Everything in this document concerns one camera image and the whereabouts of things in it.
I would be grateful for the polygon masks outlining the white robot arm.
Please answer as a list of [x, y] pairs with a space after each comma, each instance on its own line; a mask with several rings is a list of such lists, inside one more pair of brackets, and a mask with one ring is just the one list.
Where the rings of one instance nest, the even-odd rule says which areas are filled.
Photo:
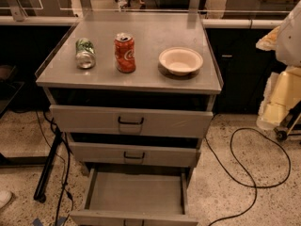
[[258, 112], [257, 126], [273, 130], [301, 101], [301, 2], [256, 47], [274, 50], [277, 61], [287, 66], [281, 73], [271, 73]]

